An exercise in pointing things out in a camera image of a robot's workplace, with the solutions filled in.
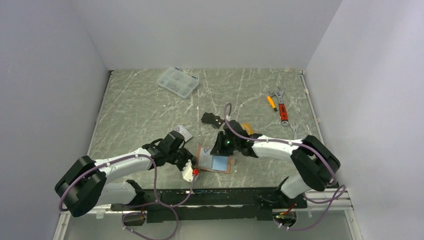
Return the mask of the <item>brown leather card holder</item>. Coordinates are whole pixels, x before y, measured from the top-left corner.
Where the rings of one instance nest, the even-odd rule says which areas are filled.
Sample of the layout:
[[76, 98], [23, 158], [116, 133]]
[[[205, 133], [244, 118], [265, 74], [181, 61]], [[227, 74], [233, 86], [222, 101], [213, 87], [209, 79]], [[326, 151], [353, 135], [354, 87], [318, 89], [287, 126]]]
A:
[[212, 156], [212, 167], [211, 167], [211, 169], [199, 168], [198, 167], [198, 158], [197, 158], [196, 167], [198, 169], [204, 170], [204, 171], [229, 174], [230, 171], [231, 171], [231, 166], [234, 163], [235, 163], [235, 161], [232, 160], [232, 158], [230, 156], [213, 155]]

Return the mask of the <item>white silver card stack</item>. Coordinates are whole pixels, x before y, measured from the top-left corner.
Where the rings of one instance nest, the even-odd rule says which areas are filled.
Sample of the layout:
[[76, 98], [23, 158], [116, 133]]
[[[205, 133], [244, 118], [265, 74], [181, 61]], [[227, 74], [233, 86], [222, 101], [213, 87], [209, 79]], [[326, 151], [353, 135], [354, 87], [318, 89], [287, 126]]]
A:
[[193, 138], [193, 135], [181, 124], [177, 125], [174, 130], [184, 137], [186, 143]]

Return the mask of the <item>white credit card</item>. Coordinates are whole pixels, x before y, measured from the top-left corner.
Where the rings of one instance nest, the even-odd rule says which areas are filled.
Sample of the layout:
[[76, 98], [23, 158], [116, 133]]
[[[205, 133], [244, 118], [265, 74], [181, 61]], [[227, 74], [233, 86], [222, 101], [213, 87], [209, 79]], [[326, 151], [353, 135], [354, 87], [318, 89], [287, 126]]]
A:
[[211, 169], [212, 167], [211, 150], [199, 147], [197, 151], [197, 166], [201, 169]]

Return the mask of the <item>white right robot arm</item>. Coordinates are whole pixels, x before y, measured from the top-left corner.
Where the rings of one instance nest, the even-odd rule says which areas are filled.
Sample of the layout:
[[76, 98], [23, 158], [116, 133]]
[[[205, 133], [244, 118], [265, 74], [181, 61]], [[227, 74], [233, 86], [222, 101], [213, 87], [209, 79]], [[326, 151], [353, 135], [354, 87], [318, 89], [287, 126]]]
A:
[[210, 153], [231, 156], [235, 151], [246, 157], [273, 158], [294, 164], [297, 174], [286, 177], [275, 193], [276, 203], [282, 208], [289, 207], [296, 197], [309, 190], [324, 191], [341, 166], [338, 158], [313, 135], [286, 140], [260, 133], [249, 134], [238, 122], [231, 120], [218, 133]]

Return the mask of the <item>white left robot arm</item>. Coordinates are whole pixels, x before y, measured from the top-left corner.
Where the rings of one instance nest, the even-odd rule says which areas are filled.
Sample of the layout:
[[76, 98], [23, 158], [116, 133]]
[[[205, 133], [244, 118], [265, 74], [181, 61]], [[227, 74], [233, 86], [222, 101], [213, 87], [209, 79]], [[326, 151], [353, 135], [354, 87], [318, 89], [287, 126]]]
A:
[[156, 171], [171, 164], [178, 168], [182, 178], [195, 180], [197, 158], [185, 148], [184, 136], [173, 130], [164, 138], [116, 157], [92, 159], [88, 155], [78, 158], [54, 187], [60, 197], [59, 210], [80, 217], [101, 205], [123, 204], [131, 210], [145, 203], [144, 190], [134, 181], [115, 180], [136, 172]]

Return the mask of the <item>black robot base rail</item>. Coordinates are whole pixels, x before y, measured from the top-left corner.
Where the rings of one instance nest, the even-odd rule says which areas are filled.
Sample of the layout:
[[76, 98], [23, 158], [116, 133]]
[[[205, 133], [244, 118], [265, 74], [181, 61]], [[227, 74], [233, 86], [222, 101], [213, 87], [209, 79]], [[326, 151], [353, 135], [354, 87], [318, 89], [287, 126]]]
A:
[[155, 200], [154, 192], [146, 189], [143, 201], [130, 205], [114, 203], [111, 210], [143, 211], [146, 213], [147, 223], [162, 223], [175, 219], [270, 221], [279, 212], [294, 212], [308, 207], [301, 195], [292, 200], [281, 200], [275, 193], [275, 187], [199, 188], [193, 191], [185, 203], [170, 210], [160, 204], [152, 204]]

